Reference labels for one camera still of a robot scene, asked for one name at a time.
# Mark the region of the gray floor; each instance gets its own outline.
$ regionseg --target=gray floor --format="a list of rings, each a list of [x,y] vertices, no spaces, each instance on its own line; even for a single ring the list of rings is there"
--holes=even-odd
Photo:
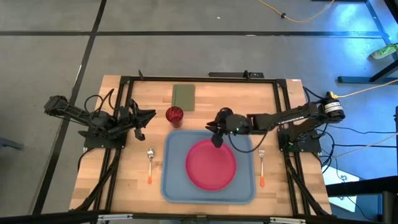
[[[303,19],[326,4],[307,0],[267,2],[296,19]],[[371,2],[391,41],[398,40],[397,24],[384,2]],[[99,5],[99,0],[0,0],[0,31],[91,30]],[[99,29],[377,31],[363,3],[335,3],[314,21],[296,24],[281,20],[256,0],[109,0]],[[42,107],[50,95],[70,94],[87,40],[0,37],[0,136],[25,144],[22,151],[0,150],[0,217],[25,215],[31,210],[60,123],[57,118],[44,115]],[[147,76],[203,77],[208,72],[248,69],[264,72],[269,78],[302,79],[305,86],[319,94],[332,90],[344,95],[371,85],[338,84],[337,76],[374,75],[392,62],[391,57],[368,58],[383,46],[382,39],[340,37],[97,37],[76,105],[81,106],[87,96],[98,92],[103,75],[137,75],[138,69]],[[397,99],[397,86],[342,99],[347,118],[340,126],[395,131],[392,115]],[[68,209],[83,145],[83,138],[77,134],[80,129],[75,124],[68,129],[45,203],[46,213]],[[328,131],[338,144],[367,144],[385,137],[333,128]],[[395,140],[385,144],[394,145]],[[322,139],[322,146],[329,151],[330,140]],[[340,147],[335,151],[339,154],[349,150]],[[339,158],[338,167],[365,179],[396,175],[396,152],[365,149]],[[366,212],[374,213],[374,207]]]

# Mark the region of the plastic tray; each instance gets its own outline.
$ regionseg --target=plastic tray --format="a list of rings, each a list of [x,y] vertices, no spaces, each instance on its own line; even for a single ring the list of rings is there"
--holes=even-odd
[[[166,137],[163,158],[162,195],[175,203],[225,203],[247,204],[256,194],[253,154],[233,149],[228,137],[224,143],[234,152],[236,174],[232,182],[223,190],[209,192],[196,187],[188,178],[185,159],[188,151],[198,141],[210,139],[210,131],[173,131]],[[234,145],[242,150],[252,148],[248,136],[231,136]]]

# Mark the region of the pink plate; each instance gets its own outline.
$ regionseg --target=pink plate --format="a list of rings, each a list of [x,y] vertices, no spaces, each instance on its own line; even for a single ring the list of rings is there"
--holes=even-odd
[[[198,188],[217,191],[228,186],[234,179],[236,159],[226,144],[216,148],[210,139],[206,139],[190,149],[185,168],[189,179]]]

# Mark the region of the wooden tabletop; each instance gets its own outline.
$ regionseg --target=wooden tabletop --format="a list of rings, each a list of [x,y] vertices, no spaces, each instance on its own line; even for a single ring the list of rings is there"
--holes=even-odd
[[[118,92],[120,76],[105,75],[99,94],[104,96],[110,89]],[[193,203],[169,203],[161,192],[162,160],[166,135],[173,131],[165,118],[167,108],[171,106],[173,84],[184,82],[134,82],[132,98],[140,109],[155,109],[157,115],[142,132],[145,141],[138,141],[134,132],[127,136],[126,147],[122,150],[118,176],[115,185],[112,212],[130,213],[178,213],[209,215],[292,215],[283,155],[279,151],[276,130],[267,134],[261,147],[265,149],[264,178],[265,187],[260,187],[260,159],[258,152],[253,153],[256,176],[256,196],[247,205],[215,205]],[[234,113],[276,113],[274,94],[271,84],[266,83],[217,83],[190,82],[195,84],[195,111],[185,113],[181,129],[204,130],[209,121],[213,121],[222,107],[231,108]],[[287,80],[291,107],[305,103],[300,80]],[[107,103],[103,109],[112,114]],[[253,146],[261,136],[251,136]],[[147,149],[155,149],[152,163],[152,184],[147,183],[149,160]],[[323,181],[319,161],[310,153],[301,153],[305,184],[322,208],[331,212],[326,187]],[[98,182],[103,161],[104,149],[89,152],[82,160],[76,180],[70,208],[76,208]],[[101,208],[104,208],[108,186],[104,188]],[[296,186],[298,209],[302,210],[299,188]]]

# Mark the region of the plastic cup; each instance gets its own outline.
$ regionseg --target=plastic cup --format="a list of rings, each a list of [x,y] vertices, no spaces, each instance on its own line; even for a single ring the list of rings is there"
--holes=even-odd
[[[166,119],[170,122],[173,128],[181,127],[183,116],[184,111],[178,106],[172,106],[166,111]]]

